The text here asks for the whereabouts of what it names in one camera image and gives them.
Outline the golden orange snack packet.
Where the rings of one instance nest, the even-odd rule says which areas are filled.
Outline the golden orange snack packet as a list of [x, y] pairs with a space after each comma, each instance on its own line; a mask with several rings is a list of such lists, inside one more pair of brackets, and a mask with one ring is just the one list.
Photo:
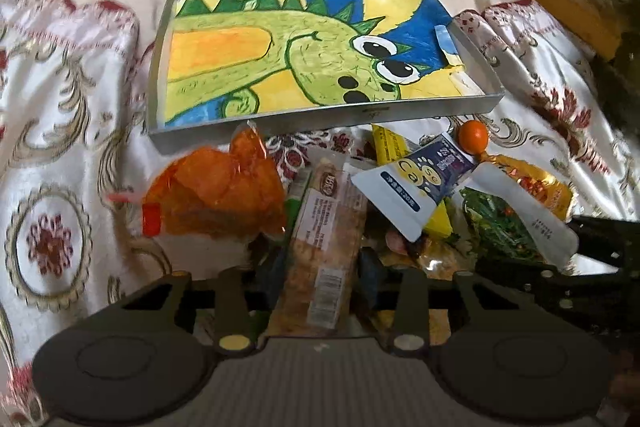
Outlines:
[[498, 167], [555, 217], [563, 221], [567, 221], [570, 217], [573, 192], [567, 184], [552, 176], [551, 173], [527, 161], [506, 155], [481, 153], [480, 161], [489, 162]]

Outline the green vegetable snack packet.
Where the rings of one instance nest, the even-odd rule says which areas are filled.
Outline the green vegetable snack packet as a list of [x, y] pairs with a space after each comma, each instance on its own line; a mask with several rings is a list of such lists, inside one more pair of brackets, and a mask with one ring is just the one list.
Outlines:
[[576, 233], [493, 165], [477, 166], [451, 194], [447, 211], [463, 254], [570, 271]]

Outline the blue white powder sachet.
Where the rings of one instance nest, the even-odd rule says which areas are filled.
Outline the blue white powder sachet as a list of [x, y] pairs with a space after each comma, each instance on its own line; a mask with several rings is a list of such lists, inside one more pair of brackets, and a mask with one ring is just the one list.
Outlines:
[[474, 167], [440, 134], [408, 156], [355, 174], [352, 184], [405, 239], [415, 242], [437, 206]]

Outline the brown cracker pack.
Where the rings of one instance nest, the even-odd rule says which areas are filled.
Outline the brown cracker pack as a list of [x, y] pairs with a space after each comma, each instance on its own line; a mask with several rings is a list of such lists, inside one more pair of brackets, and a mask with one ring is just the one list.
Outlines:
[[348, 155], [314, 148], [286, 259], [286, 277], [268, 336], [331, 336], [348, 314], [352, 274], [368, 201], [352, 177], [370, 168]]

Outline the orange chips bag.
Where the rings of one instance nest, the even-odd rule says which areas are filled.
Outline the orange chips bag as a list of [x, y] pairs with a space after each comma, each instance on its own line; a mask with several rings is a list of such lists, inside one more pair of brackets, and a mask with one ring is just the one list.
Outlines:
[[109, 202], [141, 209], [148, 237], [200, 234], [251, 239], [285, 231], [285, 191], [254, 122], [236, 129], [228, 150], [202, 146], [169, 164], [142, 195], [114, 192]]

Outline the small orange fruit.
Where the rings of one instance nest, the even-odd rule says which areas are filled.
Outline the small orange fruit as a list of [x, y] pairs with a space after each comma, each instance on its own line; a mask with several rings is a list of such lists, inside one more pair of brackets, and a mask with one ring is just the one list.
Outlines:
[[488, 142], [488, 130], [478, 120], [465, 121], [457, 131], [457, 143], [461, 150], [469, 155], [482, 155], [488, 147]]

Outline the yellow snack pack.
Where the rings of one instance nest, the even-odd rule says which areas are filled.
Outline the yellow snack pack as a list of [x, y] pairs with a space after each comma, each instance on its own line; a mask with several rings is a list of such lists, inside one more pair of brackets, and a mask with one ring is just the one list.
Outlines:
[[[403, 158], [418, 147], [400, 134], [378, 124], [372, 126], [372, 136], [376, 162], [379, 166], [387, 165], [392, 161]], [[438, 239], [446, 239], [451, 235], [452, 226], [444, 202], [440, 202], [435, 208], [430, 220], [424, 225], [423, 231], [429, 236], [434, 236]]]

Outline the white floral bedspread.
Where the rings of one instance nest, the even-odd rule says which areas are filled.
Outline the white floral bedspread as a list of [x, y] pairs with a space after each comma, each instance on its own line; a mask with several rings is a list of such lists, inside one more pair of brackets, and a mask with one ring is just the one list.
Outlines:
[[[594, 98], [588, 48], [529, 0], [439, 0], [506, 95], [489, 150], [566, 182], [578, 215], [639, 217], [639, 152]], [[210, 277], [245, 249], [145, 239], [109, 202], [166, 164], [144, 131], [153, 42], [114, 1], [1, 0], [1, 421], [47, 420], [30, 362], [52, 335], [157, 277]]]

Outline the grey tray with dinosaur drawing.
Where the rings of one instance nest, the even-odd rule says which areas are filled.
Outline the grey tray with dinosaur drawing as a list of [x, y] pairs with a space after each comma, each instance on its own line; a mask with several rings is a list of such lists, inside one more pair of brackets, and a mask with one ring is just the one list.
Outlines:
[[267, 136], [488, 113], [504, 89], [439, 0], [167, 0], [146, 129], [166, 154]]

